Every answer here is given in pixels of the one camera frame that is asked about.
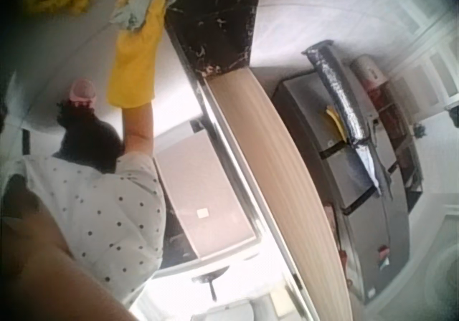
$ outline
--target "polka dot shirt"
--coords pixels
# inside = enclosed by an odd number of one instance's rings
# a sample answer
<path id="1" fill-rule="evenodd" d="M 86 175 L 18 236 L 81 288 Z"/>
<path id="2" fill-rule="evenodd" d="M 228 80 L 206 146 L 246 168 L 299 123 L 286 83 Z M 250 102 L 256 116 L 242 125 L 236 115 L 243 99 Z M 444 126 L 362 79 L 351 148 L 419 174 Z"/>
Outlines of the polka dot shirt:
<path id="1" fill-rule="evenodd" d="M 118 159 L 114 174 L 58 158 L 24 156 L 20 174 L 61 229 L 75 260 L 126 306 L 160 267 L 166 207 L 155 165 L 142 153 Z"/>

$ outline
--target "white wall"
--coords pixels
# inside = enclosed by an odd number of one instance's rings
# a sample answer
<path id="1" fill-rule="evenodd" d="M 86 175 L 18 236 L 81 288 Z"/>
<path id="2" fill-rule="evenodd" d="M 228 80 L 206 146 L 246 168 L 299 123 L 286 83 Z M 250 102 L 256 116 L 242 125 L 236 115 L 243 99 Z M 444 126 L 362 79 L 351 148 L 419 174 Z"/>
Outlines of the white wall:
<path id="1" fill-rule="evenodd" d="M 259 0 L 250 67 L 270 94 L 280 78 L 311 68 L 301 52 L 332 39 L 348 59 L 399 61 L 451 8 L 450 0 Z"/>

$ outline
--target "aluminum foil roll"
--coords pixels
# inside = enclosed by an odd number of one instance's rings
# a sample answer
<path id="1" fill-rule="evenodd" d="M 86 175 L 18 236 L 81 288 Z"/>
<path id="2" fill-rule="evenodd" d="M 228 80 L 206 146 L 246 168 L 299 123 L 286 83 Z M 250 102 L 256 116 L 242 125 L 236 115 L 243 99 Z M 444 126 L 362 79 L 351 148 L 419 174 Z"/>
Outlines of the aluminum foil roll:
<path id="1" fill-rule="evenodd" d="M 341 62 L 333 53 L 331 40 L 307 48 L 305 54 L 327 89 L 348 135 L 349 144 L 360 157 L 380 195 L 392 199 L 390 177 L 372 142 L 369 127 L 361 113 L 354 91 Z"/>

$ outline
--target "cleaning cloth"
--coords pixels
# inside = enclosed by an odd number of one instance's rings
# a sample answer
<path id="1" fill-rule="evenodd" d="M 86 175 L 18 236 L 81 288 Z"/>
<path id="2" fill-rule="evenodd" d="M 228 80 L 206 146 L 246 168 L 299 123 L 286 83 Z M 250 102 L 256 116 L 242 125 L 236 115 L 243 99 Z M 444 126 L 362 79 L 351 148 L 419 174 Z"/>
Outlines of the cleaning cloth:
<path id="1" fill-rule="evenodd" d="M 121 29 L 133 31 L 142 27 L 146 13 L 152 0 L 127 0 L 115 9 L 110 19 L 113 24 L 119 24 Z M 176 0 L 166 0 L 166 7 Z"/>
<path id="2" fill-rule="evenodd" d="M 117 9 L 127 6 L 129 1 L 118 0 Z M 108 83 L 111 105 L 134 108 L 154 99 L 156 49 L 164 30 L 166 5 L 167 0 L 149 0 L 143 26 L 135 31 L 119 31 Z"/>

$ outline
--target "stainless steel appliance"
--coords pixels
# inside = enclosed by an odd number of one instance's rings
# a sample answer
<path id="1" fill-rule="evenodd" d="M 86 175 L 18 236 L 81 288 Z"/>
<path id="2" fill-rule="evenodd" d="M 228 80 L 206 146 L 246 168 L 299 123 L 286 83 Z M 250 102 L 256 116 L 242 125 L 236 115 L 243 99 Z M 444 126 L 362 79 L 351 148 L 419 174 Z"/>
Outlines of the stainless steel appliance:
<path id="1" fill-rule="evenodd" d="M 382 167 L 390 175 L 391 198 L 381 196 L 357 152 L 327 114 L 333 100 L 316 72 L 282 81 L 273 104 L 298 146 L 323 204 L 333 205 L 339 246 L 348 254 L 350 289 L 367 303 L 397 276 L 409 258 L 408 208 L 400 169 L 378 112 L 352 71 L 343 69 Z"/>

